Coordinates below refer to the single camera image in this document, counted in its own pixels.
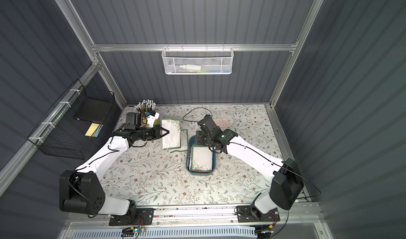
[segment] white napkin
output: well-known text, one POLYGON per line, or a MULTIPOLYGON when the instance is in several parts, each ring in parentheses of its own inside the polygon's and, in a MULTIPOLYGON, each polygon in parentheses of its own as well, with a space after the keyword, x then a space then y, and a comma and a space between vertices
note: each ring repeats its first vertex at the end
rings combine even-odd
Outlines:
POLYGON ((162 119, 162 128, 169 130, 169 134, 162 137, 163 149, 180 148, 180 120, 162 119))
POLYGON ((213 152, 207 146, 192 146, 190 151, 190 171, 209 172, 213 168, 213 152))
POLYGON ((187 129, 180 130, 180 148, 173 149, 171 153, 187 151, 188 143, 189 143, 188 130, 187 129))

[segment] teal tray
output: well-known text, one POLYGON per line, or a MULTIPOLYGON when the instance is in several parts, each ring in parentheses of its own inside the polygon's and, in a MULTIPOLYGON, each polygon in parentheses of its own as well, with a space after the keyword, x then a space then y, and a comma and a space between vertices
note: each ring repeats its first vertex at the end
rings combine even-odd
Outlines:
POLYGON ((210 175, 214 169, 216 168, 216 152, 213 150, 213 166, 211 168, 210 172, 194 172, 189 170, 189 162, 190 162, 190 152, 192 150, 192 146, 195 144, 195 136, 192 136, 189 139, 189 144, 188 144, 188 153, 186 154, 186 170, 195 176, 208 176, 210 175))

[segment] floral tablecloth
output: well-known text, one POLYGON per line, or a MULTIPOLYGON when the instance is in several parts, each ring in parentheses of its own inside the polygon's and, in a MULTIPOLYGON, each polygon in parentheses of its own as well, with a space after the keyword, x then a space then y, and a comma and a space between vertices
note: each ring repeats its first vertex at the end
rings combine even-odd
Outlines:
MULTIPOLYGON (((197 123, 182 121, 182 117, 198 106, 157 107, 160 117, 180 119, 181 128, 189 137, 196 134, 197 123)), ((247 142, 275 156, 281 152, 264 105, 205 106, 213 118, 226 117, 230 129, 247 142)), ((134 112, 126 107, 117 125, 125 122, 125 115, 134 112)), ((208 112, 196 109, 187 120, 200 120, 208 112)), ((139 140, 134 145, 142 145, 139 140)), ((101 181, 110 196, 133 199, 137 205, 201 205, 248 203, 258 193, 268 191, 270 183, 251 166, 224 153, 216 157, 216 169, 208 176, 195 176, 185 170, 185 152, 163 150, 160 140, 150 141, 142 148, 130 147, 107 170, 101 181)))

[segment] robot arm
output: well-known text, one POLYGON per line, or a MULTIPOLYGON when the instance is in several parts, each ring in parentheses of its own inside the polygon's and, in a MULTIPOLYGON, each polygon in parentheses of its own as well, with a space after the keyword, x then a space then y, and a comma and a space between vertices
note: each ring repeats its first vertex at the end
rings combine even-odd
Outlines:
POLYGON ((197 123, 202 131, 202 143, 216 150, 233 155, 259 171, 271 182, 268 193, 260 194, 251 204, 251 214, 259 217, 281 207, 289 210, 304 187, 297 163, 275 158, 253 145, 230 129, 221 131, 210 115, 197 123))
POLYGON ((89 160, 59 178, 59 209, 88 215, 135 213, 134 201, 107 196, 100 184, 104 173, 136 140, 155 140, 169 133, 160 125, 141 127, 141 115, 128 113, 126 123, 89 160))

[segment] white mesh basket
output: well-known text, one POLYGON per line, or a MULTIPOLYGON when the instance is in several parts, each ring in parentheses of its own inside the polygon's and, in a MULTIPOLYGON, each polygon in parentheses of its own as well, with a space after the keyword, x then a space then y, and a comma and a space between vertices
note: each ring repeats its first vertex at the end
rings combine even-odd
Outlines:
POLYGON ((162 50, 166 74, 231 74, 233 49, 222 51, 162 50))

